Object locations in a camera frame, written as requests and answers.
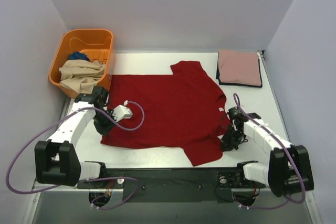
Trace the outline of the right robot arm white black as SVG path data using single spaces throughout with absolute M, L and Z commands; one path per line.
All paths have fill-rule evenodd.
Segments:
M 314 189 L 309 153 L 304 146 L 295 146 L 275 134 L 257 113 L 245 114 L 236 106 L 226 116 L 230 123 L 221 139 L 222 151 L 237 150 L 251 141 L 269 157 L 267 165 L 258 161 L 237 164 L 234 180 L 238 186 L 257 182 L 277 197 Z

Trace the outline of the blue t shirt in basket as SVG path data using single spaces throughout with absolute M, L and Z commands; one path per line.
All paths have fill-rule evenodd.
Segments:
M 84 53 L 81 53 L 79 51 L 75 51 L 72 54 L 68 56 L 68 60 L 85 60 L 85 61 L 90 61 L 88 56 Z

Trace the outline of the orange plastic basket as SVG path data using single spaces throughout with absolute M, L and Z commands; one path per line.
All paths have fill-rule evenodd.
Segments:
M 63 36 L 49 72 L 49 81 L 70 98 L 75 98 L 78 93 L 60 84 L 59 68 L 75 51 L 86 54 L 91 61 L 97 60 L 106 66 L 97 85 L 109 90 L 115 63 L 113 33 L 106 29 L 74 29 Z

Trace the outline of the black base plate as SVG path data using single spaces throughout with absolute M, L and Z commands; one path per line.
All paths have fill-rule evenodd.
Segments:
M 107 168 L 99 182 L 79 182 L 80 189 L 122 189 L 130 202 L 233 201 L 232 193 L 251 199 L 265 186 L 243 179 L 237 167 Z

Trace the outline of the aluminium rail frame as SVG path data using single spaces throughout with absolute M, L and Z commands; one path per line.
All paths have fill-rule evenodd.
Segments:
M 60 113 L 60 117 L 58 119 L 57 122 L 59 122 L 60 120 L 62 120 L 64 117 L 66 117 L 68 115 L 68 110 L 69 108 L 71 108 L 73 103 L 73 99 L 66 97 L 64 100 L 64 103 L 62 105 L 62 109 L 61 109 L 61 113 Z M 44 141 L 46 142 L 49 137 L 51 135 L 54 134 L 54 132 L 59 128 L 59 126 L 61 125 L 61 123 L 55 125 L 54 127 L 52 127 L 50 130 L 48 130 L 46 133 L 44 133 L 42 136 L 40 136 L 37 140 L 36 143 L 34 145 L 37 144 L 38 141 Z M 35 194 L 37 193 L 42 193 L 43 191 L 48 191 L 48 190 L 52 190 L 59 187 L 59 185 L 51 185 L 51 184 L 41 184 L 37 181 L 37 179 L 35 179 L 34 184 L 32 186 L 32 192 L 34 192 Z

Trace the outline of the beige t shirt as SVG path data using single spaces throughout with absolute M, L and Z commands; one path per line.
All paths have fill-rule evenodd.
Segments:
M 99 61 L 67 60 L 59 68 L 60 84 L 77 93 L 90 94 L 103 77 L 106 65 Z

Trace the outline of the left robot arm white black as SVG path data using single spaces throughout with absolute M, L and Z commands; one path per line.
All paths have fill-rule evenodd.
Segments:
M 89 180 L 95 188 L 103 188 L 108 175 L 102 171 L 104 163 L 81 162 L 75 147 L 90 121 L 101 135 L 108 135 L 114 124 L 106 117 L 111 110 L 103 107 L 109 91 L 95 87 L 91 94 L 79 94 L 71 113 L 47 141 L 35 145 L 36 178 L 40 184 L 74 186 L 79 181 Z

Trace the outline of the red t shirt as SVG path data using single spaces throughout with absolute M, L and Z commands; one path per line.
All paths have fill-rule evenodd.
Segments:
M 168 75 L 116 75 L 110 105 L 127 102 L 133 115 L 101 140 L 103 145 L 141 149 L 180 147 L 193 166 L 222 157 L 226 96 L 198 61 L 180 61 Z

